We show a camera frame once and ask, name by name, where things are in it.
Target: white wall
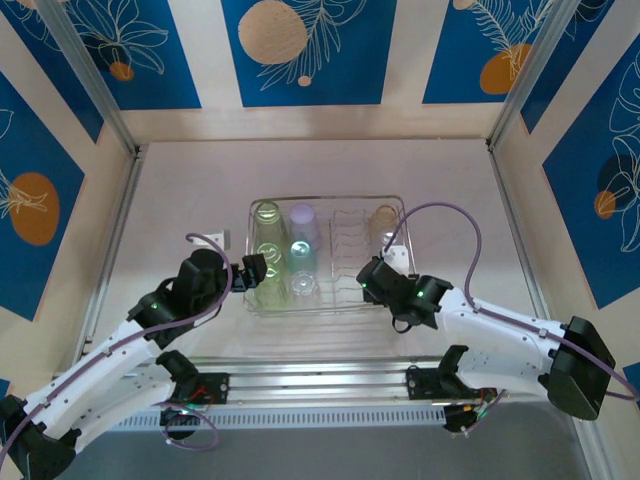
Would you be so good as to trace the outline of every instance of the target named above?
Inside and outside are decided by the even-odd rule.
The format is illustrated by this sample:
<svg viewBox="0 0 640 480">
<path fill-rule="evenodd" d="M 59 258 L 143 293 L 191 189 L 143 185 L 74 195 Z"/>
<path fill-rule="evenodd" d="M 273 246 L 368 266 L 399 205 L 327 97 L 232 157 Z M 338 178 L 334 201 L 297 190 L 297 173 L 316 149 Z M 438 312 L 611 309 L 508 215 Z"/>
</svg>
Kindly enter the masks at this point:
<svg viewBox="0 0 640 480">
<path fill-rule="evenodd" d="M 67 366 L 129 160 L 109 128 L 97 145 L 91 141 L 2 15 L 0 44 L 0 70 L 85 173 L 35 321 L 0 307 L 0 378 L 10 380 L 12 393 L 24 397 Z M 10 463 L 2 478 L 21 478 Z"/>
<path fill-rule="evenodd" d="M 552 314 L 594 322 L 619 368 L 638 361 L 640 291 L 597 309 L 542 164 L 639 33 L 637 0 L 617 0 L 532 135 L 518 121 L 497 149 Z M 607 399 L 600 418 L 629 478 L 637 478 L 640 411 L 631 402 Z"/>
<path fill-rule="evenodd" d="M 127 111 L 142 143 L 486 137 L 502 104 L 422 105 L 451 0 L 398 0 L 382 104 L 243 108 L 221 2 L 169 0 L 202 110 Z"/>
</svg>

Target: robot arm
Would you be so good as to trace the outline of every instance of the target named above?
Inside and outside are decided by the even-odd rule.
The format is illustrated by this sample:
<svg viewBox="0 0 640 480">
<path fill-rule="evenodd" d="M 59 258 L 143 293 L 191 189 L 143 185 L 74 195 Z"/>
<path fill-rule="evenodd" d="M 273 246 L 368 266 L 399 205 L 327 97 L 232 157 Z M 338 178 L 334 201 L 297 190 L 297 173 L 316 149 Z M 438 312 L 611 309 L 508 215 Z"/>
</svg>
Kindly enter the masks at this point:
<svg viewBox="0 0 640 480">
<path fill-rule="evenodd" d="M 452 346 L 440 364 L 441 379 L 468 389 L 546 396 L 571 416 L 598 417 L 609 374 L 559 341 L 567 339 L 613 368 L 611 353 L 587 320 L 574 317 L 565 325 L 470 301 L 449 282 L 401 275 L 377 257 L 357 280 L 365 300 L 386 306 L 396 320 L 444 332 Z"/>
<path fill-rule="evenodd" d="M 8 449 L 25 478 L 56 478 L 91 441 L 151 405 L 166 400 L 186 404 L 200 395 L 213 403 L 210 384 L 228 382 L 228 375 L 199 374 L 171 344 L 194 328 L 189 319 L 220 303 L 226 292 L 243 292 L 264 280 L 262 255 L 246 256 L 243 263 L 244 270 L 236 264 L 225 270 L 221 254 L 194 251 L 178 276 L 142 297 L 92 353 L 24 400 L 8 396 L 0 401 L 3 453 Z M 121 381 L 138 365 L 152 362 L 144 379 Z M 217 395 L 226 400 L 226 388 Z"/>
</svg>

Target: wire dish rack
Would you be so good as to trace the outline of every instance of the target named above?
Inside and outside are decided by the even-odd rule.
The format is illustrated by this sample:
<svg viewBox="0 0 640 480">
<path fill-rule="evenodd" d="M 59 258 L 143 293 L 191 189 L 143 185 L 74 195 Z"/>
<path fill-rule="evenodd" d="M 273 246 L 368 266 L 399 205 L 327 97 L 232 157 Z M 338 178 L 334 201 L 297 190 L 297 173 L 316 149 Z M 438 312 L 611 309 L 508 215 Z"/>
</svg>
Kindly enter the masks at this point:
<svg viewBox="0 0 640 480">
<path fill-rule="evenodd" d="M 341 313 L 376 308 L 365 303 L 362 287 L 356 276 L 377 252 L 373 251 L 369 220 L 381 205 L 389 205 L 398 213 L 398 219 L 405 213 L 404 202 L 395 195 L 390 196 L 314 196 L 263 198 L 251 204 L 247 235 L 247 254 L 254 254 L 259 245 L 255 224 L 255 210 L 265 201 L 276 203 L 289 223 L 291 209 L 305 203 L 313 207 L 318 219 L 322 245 L 316 251 L 317 291 L 312 299 L 299 299 L 290 293 L 290 276 L 285 278 L 288 301 L 281 308 L 262 308 L 256 301 L 255 290 L 244 295 L 244 305 L 248 311 L 260 316 L 288 316 L 304 314 Z M 394 245 L 404 245 L 409 255 L 410 273 L 415 273 L 408 228 L 402 226 Z"/>
</svg>

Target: purple cable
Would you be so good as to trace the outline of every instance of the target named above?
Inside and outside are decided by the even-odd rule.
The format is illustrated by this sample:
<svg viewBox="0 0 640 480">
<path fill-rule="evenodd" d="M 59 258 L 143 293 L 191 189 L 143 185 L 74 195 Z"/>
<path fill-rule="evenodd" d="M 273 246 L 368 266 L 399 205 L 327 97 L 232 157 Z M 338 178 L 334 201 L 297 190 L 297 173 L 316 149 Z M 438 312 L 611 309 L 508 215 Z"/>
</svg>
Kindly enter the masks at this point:
<svg viewBox="0 0 640 480">
<path fill-rule="evenodd" d="M 200 235 L 199 233 L 189 233 L 186 236 L 186 239 L 189 240 L 189 241 L 192 238 L 198 238 L 198 239 L 208 243 L 209 245 L 211 245 L 211 247 L 216 252 L 218 252 L 218 254 L 220 254 L 220 256 L 222 257 L 222 260 L 223 260 L 223 262 L 224 262 L 224 264 L 225 264 L 225 266 L 227 268 L 227 284 L 225 285 L 225 289 L 222 292 L 222 296 L 218 299 L 218 301 L 215 302 L 206 311 L 204 311 L 202 313 L 199 313 L 198 315 L 194 315 L 193 317 L 186 318 L 184 320 L 180 320 L 179 322 L 167 323 L 167 324 L 164 324 L 164 325 L 157 325 L 155 327 L 151 327 L 151 328 L 147 328 L 146 330 L 142 330 L 142 331 L 140 331 L 138 333 L 134 333 L 133 335 L 129 335 L 128 337 L 126 337 L 126 338 L 114 343 L 113 345 L 111 345 L 109 347 L 109 349 L 108 349 L 109 355 L 107 355 L 105 352 L 100 352 L 98 355 L 96 355 L 91 360 L 89 360 L 85 365 L 83 365 L 81 368 L 79 368 L 77 372 L 74 372 L 73 375 L 71 375 L 64 382 L 62 382 L 60 385 L 58 385 L 57 388 L 55 388 L 49 395 L 47 395 L 47 397 L 45 399 L 45 402 L 36 405 L 35 408 L 18 424 L 16 429 L 13 431 L 13 433 L 7 439 L 7 443 L 5 443 L 5 445 L 2 447 L 2 452 L 0 452 L 0 470 L 2 470 L 2 465 L 4 464 L 4 460 L 5 460 L 5 458 L 7 457 L 8 453 L 9 453 L 9 449 L 11 448 L 13 443 L 18 438 L 18 435 L 20 435 L 22 430 L 24 430 L 26 428 L 26 426 L 29 424 L 29 422 L 32 421 L 44 409 L 45 404 L 52 402 L 58 395 L 60 395 L 60 393 L 62 393 L 67 387 L 69 387 L 69 385 L 71 385 L 78 378 L 80 378 L 84 373 L 86 373 L 89 369 L 91 369 L 91 367 L 93 367 L 100 360 L 110 356 L 115 350 L 118 350 L 119 348 L 122 348 L 125 345 L 128 345 L 129 343 L 133 342 L 134 340 L 137 340 L 137 339 L 139 339 L 141 337 L 144 337 L 146 335 L 149 335 L 149 334 L 152 334 L 152 333 L 156 333 L 156 332 L 161 332 L 163 330 L 171 330 L 172 328 L 185 327 L 187 325 L 195 323 L 198 320 L 200 320 L 201 318 L 211 315 L 212 313 L 214 313 L 216 311 L 216 309 L 220 305 L 222 305 L 222 302 L 224 302 L 225 298 L 227 298 L 227 295 L 229 295 L 229 292 L 231 291 L 231 284 L 233 282 L 233 275 L 231 273 L 231 262 L 229 261 L 229 258 L 224 253 L 224 251 L 213 240 L 210 240 L 209 238 L 205 237 L 204 235 Z"/>
<path fill-rule="evenodd" d="M 213 433 L 215 435 L 215 437 L 213 439 L 213 442 L 211 442 L 211 444 L 209 444 L 209 445 L 203 445 L 201 447 L 185 445 L 184 443 L 181 443 L 181 442 L 175 442 L 169 436 L 169 426 L 170 426 L 171 422 L 167 422 L 167 425 L 164 427 L 164 430 L 162 431 L 162 435 L 164 435 L 164 438 L 166 438 L 168 444 L 173 445 L 174 447 L 177 447 L 177 448 L 179 448 L 181 450 L 187 450 L 189 452 L 208 452 L 208 451 L 213 450 L 214 448 L 216 448 L 218 446 L 218 444 L 220 443 L 220 434 L 218 432 L 218 429 L 216 428 L 214 423 L 211 420 L 209 420 L 206 417 L 206 415 L 204 415 L 203 413 L 200 413 L 197 410 L 189 408 L 189 407 L 187 407 L 185 405 L 180 405 L 178 403 L 161 402 L 161 403 L 156 403 L 155 406 L 156 407 L 161 407 L 161 408 L 173 408 L 175 410 L 184 410 L 184 411 L 188 412 L 189 414 L 191 414 L 191 415 L 193 415 L 195 417 L 198 417 L 200 420 L 202 420 L 204 423 L 206 423 L 207 426 L 209 428 L 211 428 L 211 430 L 213 431 Z"/>
<path fill-rule="evenodd" d="M 394 230 L 393 235 L 391 236 L 391 240 L 389 240 L 389 243 L 385 247 L 384 252 L 386 253 L 387 250 L 389 250 L 389 247 L 391 246 L 395 238 L 398 236 L 398 233 L 400 232 L 400 228 L 407 221 L 407 218 L 409 218 L 410 215 L 413 215 L 418 210 L 422 210 L 428 207 L 446 207 L 446 208 L 451 208 L 453 210 L 456 210 L 457 212 L 464 215 L 467 218 L 467 220 L 469 220 L 469 222 L 471 222 L 471 225 L 473 226 L 473 229 L 476 232 L 476 253 L 473 256 L 473 261 L 471 262 L 471 266 L 469 267 L 469 271 L 467 272 L 467 276 L 464 280 L 464 296 L 469 302 L 469 305 L 471 305 L 474 310 L 480 313 L 483 313 L 485 315 L 488 315 L 490 317 L 493 317 L 496 320 L 500 320 L 502 322 L 508 323 L 509 325 L 522 328 L 524 330 L 528 330 L 529 332 L 535 333 L 536 335 L 540 335 L 542 333 L 541 329 L 534 327 L 533 325 L 529 325 L 528 323 L 521 322 L 520 320 L 516 320 L 515 318 L 511 318 L 497 312 L 492 312 L 491 310 L 487 310 L 486 308 L 476 306 L 473 300 L 473 296 L 471 295 L 471 277 L 473 277 L 473 273 L 475 272 L 475 269 L 478 266 L 478 261 L 480 260 L 480 253 L 482 252 L 482 233 L 480 232 L 480 226 L 478 225 L 478 222 L 475 220 L 475 218 L 473 218 L 471 214 L 467 212 L 465 209 L 463 209 L 462 207 L 459 207 L 457 205 L 454 205 L 452 203 L 447 203 L 447 202 L 430 202 L 430 203 L 423 203 L 422 205 L 418 205 L 417 207 L 412 208 L 407 212 L 407 214 L 404 217 L 402 217 L 400 222 L 398 222 L 398 225 L 396 226 L 396 229 Z M 553 333 L 547 332 L 546 336 L 551 340 L 558 342 L 562 345 L 565 345 L 566 347 L 569 347 L 572 350 L 578 352 L 587 360 L 594 363 L 598 368 L 604 370 L 608 375 L 615 378 L 623 387 L 625 387 L 631 393 L 631 395 L 625 395 L 622 393 L 615 393 L 615 392 L 608 391 L 607 392 L 608 396 L 614 397 L 614 398 L 620 398 L 622 400 L 634 401 L 634 402 L 637 402 L 638 400 L 640 400 L 640 393 L 636 390 L 636 388 L 633 385 L 631 385 L 631 383 L 629 383 L 627 379 L 625 379 L 622 375 L 616 372 L 613 368 L 609 367 L 609 365 L 604 363 L 595 355 L 588 352 L 587 350 L 580 347 L 579 345 L 576 345 L 572 341 L 559 337 L 558 335 L 555 335 Z"/>
</svg>

